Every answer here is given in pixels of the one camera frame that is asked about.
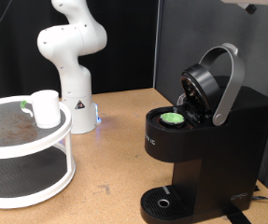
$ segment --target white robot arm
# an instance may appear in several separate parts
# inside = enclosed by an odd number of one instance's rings
[[[51,0],[69,25],[40,32],[41,54],[59,71],[63,103],[72,113],[71,133],[87,133],[97,125],[97,106],[92,101],[91,73],[78,64],[78,56],[95,53],[106,46],[106,30],[92,16],[86,0]]]
[[[256,11],[256,5],[268,6],[268,0],[221,0],[224,3],[235,3],[239,7],[243,8],[247,13],[253,14]]]

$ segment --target table surface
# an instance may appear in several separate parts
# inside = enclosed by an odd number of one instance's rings
[[[149,189],[170,185],[173,164],[156,161],[144,150],[145,115],[171,105],[154,89],[93,96],[103,120],[90,133],[72,135],[77,169],[74,179],[53,198],[30,207],[1,210],[2,223],[145,223],[141,196]],[[254,195],[268,197],[260,182]],[[255,201],[245,215],[268,224],[268,201]],[[230,224],[226,217],[201,222]]]

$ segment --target black coffee maker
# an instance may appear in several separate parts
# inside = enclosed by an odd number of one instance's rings
[[[231,76],[213,77],[209,68],[223,53]],[[177,106],[148,112],[145,150],[173,162],[174,172],[172,185],[143,195],[147,223],[195,223],[249,208],[268,137],[268,97],[242,86],[244,74],[238,49],[223,44],[183,72]],[[170,112],[184,121],[163,121]]]

